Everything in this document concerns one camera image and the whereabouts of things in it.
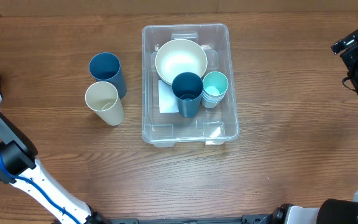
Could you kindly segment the beige tall cup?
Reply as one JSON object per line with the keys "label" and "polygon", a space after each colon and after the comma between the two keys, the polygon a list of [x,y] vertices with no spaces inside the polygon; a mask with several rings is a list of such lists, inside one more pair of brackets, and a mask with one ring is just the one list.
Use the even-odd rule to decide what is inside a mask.
{"label": "beige tall cup", "polygon": [[105,123],[117,126],[124,121],[124,109],[117,88],[109,82],[96,82],[85,93],[85,102]]}

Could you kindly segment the dark blue tall cup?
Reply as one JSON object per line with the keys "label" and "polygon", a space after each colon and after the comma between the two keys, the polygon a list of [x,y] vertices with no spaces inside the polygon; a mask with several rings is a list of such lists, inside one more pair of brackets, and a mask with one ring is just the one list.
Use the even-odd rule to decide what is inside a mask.
{"label": "dark blue tall cup", "polygon": [[120,99],[125,97],[127,87],[122,73],[120,60],[112,53],[102,52],[95,55],[89,62],[89,72],[98,82],[113,84]]}
{"label": "dark blue tall cup", "polygon": [[174,78],[172,91],[179,113],[185,118],[195,117],[201,103],[202,79],[195,73],[181,73]]}

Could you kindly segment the mint green small cup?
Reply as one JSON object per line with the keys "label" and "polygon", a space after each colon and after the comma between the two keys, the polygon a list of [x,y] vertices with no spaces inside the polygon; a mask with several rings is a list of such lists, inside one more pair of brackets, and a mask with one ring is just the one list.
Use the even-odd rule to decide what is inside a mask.
{"label": "mint green small cup", "polygon": [[227,92],[229,82],[225,74],[221,72],[209,72],[203,78],[203,87],[211,95],[219,95]]}

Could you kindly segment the light blue small cup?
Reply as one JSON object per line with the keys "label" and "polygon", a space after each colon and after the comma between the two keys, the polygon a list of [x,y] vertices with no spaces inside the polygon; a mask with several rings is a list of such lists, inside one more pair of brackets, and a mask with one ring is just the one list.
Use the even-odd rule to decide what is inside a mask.
{"label": "light blue small cup", "polygon": [[218,102],[220,102],[224,98],[224,95],[210,96],[206,92],[202,92],[202,97],[204,99],[206,99],[206,100],[209,100],[209,101],[218,101]]}

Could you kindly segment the grey small cup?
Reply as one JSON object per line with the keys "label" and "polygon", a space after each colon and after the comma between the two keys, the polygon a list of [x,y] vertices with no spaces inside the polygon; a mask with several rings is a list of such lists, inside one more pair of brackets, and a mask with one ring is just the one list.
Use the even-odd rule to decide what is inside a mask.
{"label": "grey small cup", "polygon": [[209,100],[206,100],[204,98],[201,99],[201,104],[205,107],[205,108],[214,108],[216,107],[219,102],[218,101],[209,101]]}

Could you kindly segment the cream bowl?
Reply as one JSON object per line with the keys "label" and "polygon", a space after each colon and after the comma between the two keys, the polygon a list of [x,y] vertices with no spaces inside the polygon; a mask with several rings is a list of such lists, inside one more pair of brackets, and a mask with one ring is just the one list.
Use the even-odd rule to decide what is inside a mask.
{"label": "cream bowl", "polygon": [[155,69],[167,85],[171,85],[177,75],[185,72],[194,73],[201,78],[207,66],[205,51],[196,42],[187,39],[175,39],[165,43],[155,58]]}

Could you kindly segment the pink small cup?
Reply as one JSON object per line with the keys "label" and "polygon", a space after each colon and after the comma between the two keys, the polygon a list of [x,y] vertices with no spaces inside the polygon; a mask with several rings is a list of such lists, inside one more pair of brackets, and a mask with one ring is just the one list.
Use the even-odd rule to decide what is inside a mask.
{"label": "pink small cup", "polygon": [[207,99],[208,101],[221,101],[224,98],[225,94],[226,92],[219,95],[211,95],[205,89],[202,92],[203,98]]}

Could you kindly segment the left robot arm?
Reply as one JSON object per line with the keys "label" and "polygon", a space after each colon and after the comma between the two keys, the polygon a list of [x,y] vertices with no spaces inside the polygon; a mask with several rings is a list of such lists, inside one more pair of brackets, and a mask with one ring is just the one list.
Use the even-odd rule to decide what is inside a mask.
{"label": "left robot arm", "polygon": [[31,140],[0,112],[0,182],[27,193],[60,223],[108,223],[102,214],[64,189],[37,154]]}

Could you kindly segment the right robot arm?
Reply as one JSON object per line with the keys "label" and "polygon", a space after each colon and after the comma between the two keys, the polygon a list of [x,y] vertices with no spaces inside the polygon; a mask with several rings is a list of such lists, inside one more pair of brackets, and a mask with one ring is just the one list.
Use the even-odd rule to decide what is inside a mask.
{"label": "right robot arm", "polygon": [[[358,96],[358,29],[335,42],[331,50],[340,57],[347,67],[347,75],[342,79],[344,87]],[[330,198],[318,207],[304,207],[283,204],[262,223],[358,223],[358,183],[352,196],[347,199]]]}

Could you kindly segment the clear plastic storage bin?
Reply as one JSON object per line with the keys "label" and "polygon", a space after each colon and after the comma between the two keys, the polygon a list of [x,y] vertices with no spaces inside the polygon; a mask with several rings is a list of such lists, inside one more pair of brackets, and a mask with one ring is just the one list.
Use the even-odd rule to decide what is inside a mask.
{"label": "clear plastic storage bin", "polygon": [[[200,106],[194,118],[179,113],[160,113],[156,54],[173,39],[199,44],[208,58],[207,72],[218,71],[228,79],[224,98],[214,108]],[[239,135],[236,90],[229,30],[225,24],[149,25],[142,30],[142,138],[155,147],[172,147],[177,142],[223,144]]]}

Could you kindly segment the white paper label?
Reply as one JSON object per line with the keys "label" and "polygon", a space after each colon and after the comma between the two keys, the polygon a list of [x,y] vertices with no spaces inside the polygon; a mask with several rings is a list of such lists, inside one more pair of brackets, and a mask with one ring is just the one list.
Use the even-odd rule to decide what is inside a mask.
{"label": "white paper label", "polygon": [[158,81],[158,105],[160,113],[178,112],[178,106],[172,87],[164,83],[162,80]]}

